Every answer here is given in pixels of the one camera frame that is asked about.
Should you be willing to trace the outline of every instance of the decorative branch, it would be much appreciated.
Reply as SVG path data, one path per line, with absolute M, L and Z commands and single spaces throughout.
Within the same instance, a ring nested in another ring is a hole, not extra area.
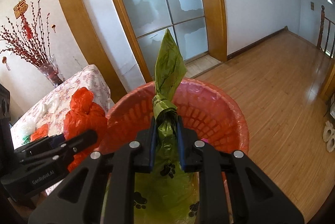
M 21 14 L 21 24 L 16 23 L 16 28 L 7 17 L 8 23 L 12 29 L 10 32 L 5 26 L 1 26 L 0 41 L 5 42 L 5 48 L 0 51 L 0 54 L 5 51 L 12 51 L 22 59 L 31 63 L 37 68 L 40 68 L 51 57 L 50 54 L 50 39 L 49 39 L 49 15 L 46 17 L 47 30 L 47 47 L 44 40 L 44 28 L 41 16 L 40 1 L 38 1 L 38 11 L 35 14 L 34 3 L 31 2 L 33 23 L 29 24 L 24 14 Z

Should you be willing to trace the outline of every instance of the vase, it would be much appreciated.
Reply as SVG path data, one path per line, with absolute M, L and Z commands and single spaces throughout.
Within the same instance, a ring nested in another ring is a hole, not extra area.
M 64 82 L 64 77 L 59 72 L 58 64 L 54 55 L 52 55 L 43 65 L 41 65 L 38 70 L 44 76 L 46 76 L 46 78 L 55 88 Z

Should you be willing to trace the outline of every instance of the red plastic basket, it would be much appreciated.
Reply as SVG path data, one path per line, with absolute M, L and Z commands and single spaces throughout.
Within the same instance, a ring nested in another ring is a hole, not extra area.
M 137 132 L 149 128 L 153 116 L 155 84 L 147 83 L 120 99 L 107 114 L 108 133 L 99 151 L 110 153 L 135 139 Z M 184 127 L 208 139 L 217 150 L 248 153 L 249 132 L 237 103 L 214 85 L 184 78 L 173 103 L 183 118 Z

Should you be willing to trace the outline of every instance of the silver screw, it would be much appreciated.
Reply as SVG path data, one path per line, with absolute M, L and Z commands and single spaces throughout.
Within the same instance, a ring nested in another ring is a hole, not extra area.
M 235 158 L 242 158 L 244 156 L 244 153 L 240 150 L 236 150 L 234 151 L 233 155 Z
M 138 147 L 140 146 L 140 142 L 138 142 L 138 141 L 131 141 L 131 142 L 129 143 L 129 146 L 130 146 L 131 148 L 138 148 Z
M 195 141 L 194 142 L 194 145 L 197 147 L 197 148 L 202 148 L 205 146 L 205 142 L 204 141 L 201 141 L 201 140 L 198 140 L 198 141 Z
M 91 156 L 92 159 L 98 159 L 101 156 L 101 153 L 98 152 L 98 151 L 94 151 L 94 152 L 91 153 L 90 156 Z

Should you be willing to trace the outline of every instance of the floral tablecloth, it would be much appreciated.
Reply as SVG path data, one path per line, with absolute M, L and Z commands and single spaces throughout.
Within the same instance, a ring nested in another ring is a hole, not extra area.
M 95 65 L 88 65 L 73 77 L 66 80 L 63 84 L 52 90 L 15 123 L 11 128 L 14 149 L 20 147 L 23 142 L 18 130 L 22 123 L 34 120 L 40 107 L 49 102 L 55 94 L 58 94 L 59 96 L 59 106 L 56 108 L 55 113 L 46 113 L 37 122 L 36 128 L 47 123 L 49 125 L 49 136 L 62 134 L 64 125 L 63 120 L 66 113 L 70 110 L 71 97 L 74 92 L 81 87 L 86 87 L 88 90 L 92 91 L 94 93 L 93 101 L 99 104 L 105 112 L 108 112 L 111 105 L 113 105 L 111 91 L 97 67 Z

